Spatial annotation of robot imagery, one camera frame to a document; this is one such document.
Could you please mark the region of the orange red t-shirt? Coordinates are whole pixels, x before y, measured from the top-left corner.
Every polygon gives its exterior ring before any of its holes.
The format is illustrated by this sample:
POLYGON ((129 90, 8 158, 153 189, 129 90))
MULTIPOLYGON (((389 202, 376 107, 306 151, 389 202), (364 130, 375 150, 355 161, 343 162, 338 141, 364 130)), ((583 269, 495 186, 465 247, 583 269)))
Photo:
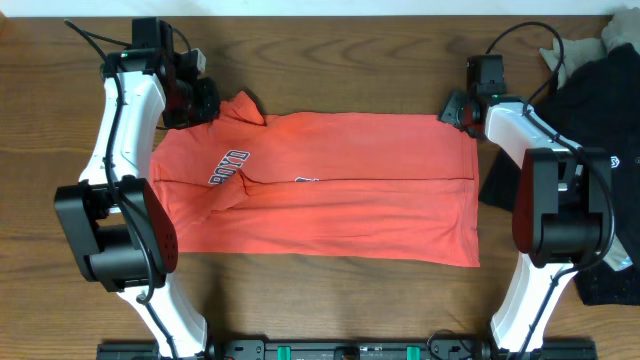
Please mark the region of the orange red t-shirt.
POLYGON ((473 139, 433 115, 264 115, 172 130, 151 185, 183 252, 479 263, 473 139))

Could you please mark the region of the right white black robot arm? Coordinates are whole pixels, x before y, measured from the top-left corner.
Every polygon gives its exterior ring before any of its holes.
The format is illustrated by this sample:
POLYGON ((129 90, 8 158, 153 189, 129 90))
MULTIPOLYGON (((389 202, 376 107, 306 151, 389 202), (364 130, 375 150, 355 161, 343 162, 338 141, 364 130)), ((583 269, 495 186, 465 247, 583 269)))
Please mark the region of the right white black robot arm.
POLYGON ((601 263, 613 243, 608 154, 565 138, 517 97, 454 90, 438 119, 498 145, 520 170, 512 211, 519 257, 477 358, 596 358, 580 340, 545 344, 544 331, 571 278, 601 263))

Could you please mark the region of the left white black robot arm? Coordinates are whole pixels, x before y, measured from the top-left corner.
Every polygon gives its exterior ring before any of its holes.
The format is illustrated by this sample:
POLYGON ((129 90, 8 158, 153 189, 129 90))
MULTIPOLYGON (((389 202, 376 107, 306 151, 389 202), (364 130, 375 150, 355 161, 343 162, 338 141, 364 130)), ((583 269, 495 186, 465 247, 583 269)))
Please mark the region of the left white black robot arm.
POLYGON ((175 274, 178 240, 151 188, 156 126, 183 130, 219 108, 199 49, 156 47, 104 58, 105 106, 77 184, 56 190, 54 209, 81 275, 127 302, 154 339, 106 342, 99 359, 213 359, 207 320, 175 274))

